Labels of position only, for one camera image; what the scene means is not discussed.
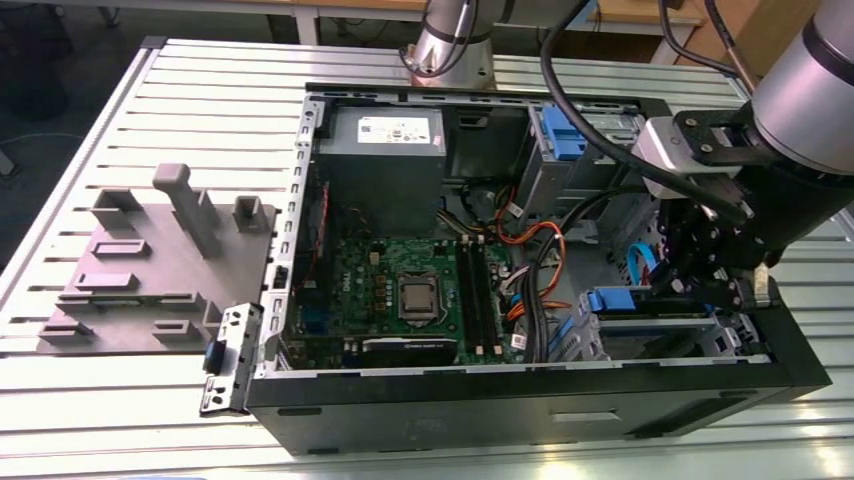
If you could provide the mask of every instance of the slotted aluminum surface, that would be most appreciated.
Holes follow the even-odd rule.
[[[251,417],[198,418],[199,356],[30,357],[74,271],[99,187],[140,201],[160,162],[231,200],[281,208],[307,81],[406,84],[389,50],[171,40],[142,50],[0,280],[0,476],[238,471],[286,478],[820,478],[854,475],[854,247],[845,219],[798,242],[773,274],[834,385],[677,439],[293,458]],[[559,61],[575,93],[664,98],[674,110],[736,107],[697,68]],[[537,59],[498,57],[502,89],[543,90]]]

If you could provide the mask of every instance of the motherboard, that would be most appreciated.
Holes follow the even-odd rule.
[[[298,368],[514,363],[498,285],[507,251],[483,239],[341,240],[329,306],[303,305]]]

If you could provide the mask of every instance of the orange wire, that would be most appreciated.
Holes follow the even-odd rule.
[[[513,203],[515,197],[517,197],[517,189],[513,188],[513,190],[510,190],[510,197],[507,199],[507,203],[505,204],[502,209],[495,214],[495,232],[498,233],[498,236],[502,239],[502,241],[505,243],[510,244],[510,245],[522,245],[543,229],[554,230],[555,235],[558,236],[558,243],[561,245],[561,261],[558,262],[558,267],[555,268],[555,273],[551,276],[551,281],[549,282],[549,286],[539,292],[541,298],[546,299],[546,297],[549,297],[549,295],[551,295],[551,292],[558,287],[558,282],[561,281],[561,274],[563,273],[563,259],[566,258],[566,241],[563,239],[563,232],[561,231],[561,227],[558,226],[557,223],[554,223],[554,222],[541,222],[541,223],[533,225],[525,231],[525,233],[522,235],[519,235],[518,237],[515,237],[515,238],[505,235],[505,233],[502,232],[502,218],[505,218],[505,213],[507,212],[507,207]],[[570,306],[571,305],[569,303],[563,303],[563,302],[543,302],[543,307],[546,307],[546,308],[570,308]],[[509,320],[515,320],[522,315],[525,315],[525,306],[522,305],[522,302],[519,302],[514,306],[514,308],[510,309],[510,312],[507,313],[507,319]]]

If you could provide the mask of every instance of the floor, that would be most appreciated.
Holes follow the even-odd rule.
[[[75,53],[56,63],[68,95],[68,107],[51,120],[26,122],[0,109],[0,144],[22,135],[63,133],[84,136],[112,93],[143,38],[172,38],[298,43],[290,17],[122,9],[119,25],[107,28],[95,8],[64,7],[63,23]],[[322,42],[338,46],[398,48],[418,39],[417,23],[358,20],[321,21]],[[494,36],[497,53],[535,55],[534,29],[505,29]],[[12,177],[0,177],[0,270],[51,194],[80,140],[38,136],[2,145],[18,165]]]

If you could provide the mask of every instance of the power supply label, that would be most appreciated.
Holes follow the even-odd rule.
[[[430,120],[413,117],[362,117],[358,142],[427,144],[431,142]]]

